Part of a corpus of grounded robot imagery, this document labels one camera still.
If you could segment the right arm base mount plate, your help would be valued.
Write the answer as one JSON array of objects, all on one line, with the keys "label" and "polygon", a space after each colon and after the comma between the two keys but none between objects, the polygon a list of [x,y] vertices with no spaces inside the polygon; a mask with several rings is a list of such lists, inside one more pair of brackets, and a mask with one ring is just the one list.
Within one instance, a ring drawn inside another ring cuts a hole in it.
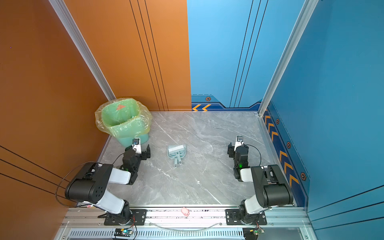
[{"label": "right arm base mount plate", "polygon": [[246,214],[239,209],[226,209],[226,222],[229,226],[244,225],[244,226],[266,226],[267,218],[264,212],[258,214]]}]

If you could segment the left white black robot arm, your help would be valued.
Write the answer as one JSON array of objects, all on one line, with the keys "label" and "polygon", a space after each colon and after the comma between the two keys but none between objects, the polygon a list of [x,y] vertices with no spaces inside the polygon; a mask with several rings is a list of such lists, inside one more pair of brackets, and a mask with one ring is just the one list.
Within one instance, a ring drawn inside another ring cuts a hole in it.
[{"label": "left white black robot arm", "polygon": [[125,149],[123,164],[119,168],[115,168],[113,164],[85,163],[67,185],[65,197],[103,210],[105,213],[98,218],[104,219],[106,226],[133,225],[135,216],[129,202],[108,191],[107,185],[133,185],[138,177],[141,162],[150,157],[150,146],[141,150],[140,145],[132,145]]}]

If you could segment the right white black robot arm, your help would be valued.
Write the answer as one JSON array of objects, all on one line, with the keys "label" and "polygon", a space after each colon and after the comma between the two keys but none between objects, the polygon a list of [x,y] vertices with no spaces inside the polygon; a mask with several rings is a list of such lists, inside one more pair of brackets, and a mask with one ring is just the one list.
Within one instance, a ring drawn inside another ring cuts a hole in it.
[{"label": "right white black robot arm", "polygon": [[265,211],[294,203],[291,187],[278,165],[249,166],[249,147],[241,141],[228,145],[228,155],[234,160],[235,179],[254,186],[254,195],[241,202],[234,218],[244,225],[259,224]]}]

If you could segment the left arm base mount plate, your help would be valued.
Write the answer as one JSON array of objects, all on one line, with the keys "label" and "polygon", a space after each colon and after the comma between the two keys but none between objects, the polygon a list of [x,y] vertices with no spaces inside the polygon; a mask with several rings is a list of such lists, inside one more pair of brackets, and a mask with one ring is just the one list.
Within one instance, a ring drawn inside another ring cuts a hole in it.
[{"label": "left arm base mount plate", "polygon": [[133,209],[128,211],[122,211],[118,215],[105,213],[98,216],[98,218],[105,219],[105,226],[143,226],[147,217],[146,209]]}]

